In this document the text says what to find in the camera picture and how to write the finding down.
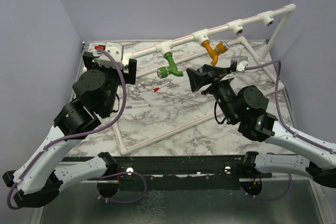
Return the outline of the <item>white PVC pipe frame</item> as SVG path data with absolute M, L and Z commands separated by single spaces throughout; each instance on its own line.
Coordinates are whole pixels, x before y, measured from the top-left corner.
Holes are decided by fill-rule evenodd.
M 206 44 L 206 45 L 210 45 L 210 39 L 209 36 L 211 35 L 215 35 L 218 33 L 222 33 L 224 31 L 232 31 L 234 33 L 234 35 L 237 36 L 236 39 L 231 40 L 228 42 L 228 45 L 233 46 L 235 44 L 242 44 L 246 47 L 246 49 L 249 51 L 249 53 L 254 57 L 254 59 L 257 62 L 260 62 L 261 60 L 264 60 L 267 53 L 270 52 L 271 48 L 273 47 L 273 45 L 275 44 L 276 39 L 278 38 L 280 32 L 282 31 L 283 27 L 285 26 L 285 24 L 287 23 L 288 19 L 290 18 L 290 16 L 293 14 L 293 12 L 295 11 L 296 6 L 295 4 L 289 4 L 286 5 L 282 8 L 276 9 L 276 10 L 268 10 L 266 12 L 262 12 L 259 13 L 255 16 L 252 17 L 248 17 L 248 18 L 244 18 L 244 19 L 237 19 L 237 20 L 233 20 L 231 22 L 228 22 L 224 25 L 220 25 L 217 27 L 213 27 L 210 29 L 202 29 L 196 32 L 193 32 L 190 35 L 181 37 L 181 38 L 177 38 L 174 40 L 164 40 L 154 46 L 148 47 L 148 48 L 144 48 L 138 51 L 134 51 L 134 52 L 127 52 L 124 54 L 123 56 L 123 60 L 122 63 L 123 65 L 126 67 L 129 66 L 129 60 L 130 59 L 139 59 L 142 57 L 145 57 L 147 55 L 153 54 L 153 53 L 160 53 L 160 54 L 166 54 L 168 52 L 172 52 L 172 49 L 174 47 L 189 43 L 189 42 L 197 42 L 199 43 L 201 46 Z M 276 27 L 274 33 L 271 36 L 271 39 L 269 41 L 269 44 L 267 45 L 266 49 L 262 52 L 261 55 L 256 54 L 256 52 L 254 51 L 254 49 L 252 49 L 252 47 L 250 46 L 249 42 L 247 41 L 247 39 L 242 36 L 242 33 L 244 31 L 243 26 L 244 25 L 248 25 L 248 24 L 252 24 L 252 23 L 256 23 L 256 22 L 262 22 L 265 26 L 270 26 L 271 24 L 273 24 L 274 22 L 274 17 L 278 16 L 278 15 L 282 15 L 282 19 L 280 21 L 280 23 L 278 24 L 278 26 Z M 167 133 L 164 133 L 160 136 L 156 136 L 152 139 L 149 140 L 144 140 L 142 142 L 140 142 L 139 144 L 135 144 L 133 146 L 127 147 L 124 144 L 124 140 L 122 138 L 121 132 L 120 132 L 120 128 L 118 126 L 118 124 L 115 124 L 113 126 L 113 130 L 115 132 L 116 138 L 117 138 L 117 143 L 118 143 L 118 150 L 120 152 L 121 155 L 128 155 L 131 154 L 134 151 L 137 151 L 141 148 L 147 147 L 151 144 L 154 144 L 158 141 L 164 140 L 170 136 L 173 136 L 175 134 L 181 133 L 183 131 L 186 131 L 192 127 L 195 127 L 201 123 L 207 122 L 212 118 L 211 115 L 207 115 L 204 116 L 196 121 L 190 122 L 188 124 L 185 124 L 183 126 L 177 127 Z

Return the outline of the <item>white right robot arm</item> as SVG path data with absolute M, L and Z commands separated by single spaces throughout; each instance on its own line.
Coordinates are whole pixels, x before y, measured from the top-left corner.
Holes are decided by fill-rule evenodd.
M 294 153 L 245 155 L 241 171 L 246 177 L 261 173 L 297 174 L 313 179 L 319 185 L 335 188 L 335 143 L 301 132 L 286 124 L 281 115 L 268 113 L 269 100 L 256 86 L 247 86 L 235 93 L 230 83 L 233 68 L 203 65 L 186 70 L 192 92 L 203 86 L 202 95 L 212 95 L 227 124 L 238 124 L 243 137 L 280 146 Z

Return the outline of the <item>green water faucet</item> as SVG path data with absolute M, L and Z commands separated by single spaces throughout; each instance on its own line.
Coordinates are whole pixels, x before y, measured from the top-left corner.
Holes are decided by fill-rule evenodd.
M 183 72 L 178 70 L 176 63 L 173 60 L 172 53 L 171 52 L 167 52 L 164 55 L 164 58 L 167 60 L 167 62 L 168 62 L 169 65 L 167 67 L 159 67 L 159 68 L 157 68 L 157 71 L 156 71 L 157 76 L 160 79 L 166 78 L 169 75 L 174 75 L 176 77 L 182 77 L 183 76 Z

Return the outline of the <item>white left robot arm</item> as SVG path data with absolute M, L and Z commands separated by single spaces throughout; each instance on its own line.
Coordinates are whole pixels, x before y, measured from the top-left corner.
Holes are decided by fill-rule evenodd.
M 21 168 L 3 174 L 3 181 L 10 188 L 9 209 L 43 207 L 68 187 L 92 178 L 110 179 L 118 172 L 118 163 L 108 152 L 81 164 L 57 167 L 88 135 L 118 121 L 126 105 L 126 85 L 135 84 L 137 60 L 129 59 L 125 71 L 114 56 L 102 49 L 99 52 L 108 61 L 100 63 L 92 53 L 83 53 L 87 70 L 72 86 L 76 97 L 64 105 L 33 156 Z

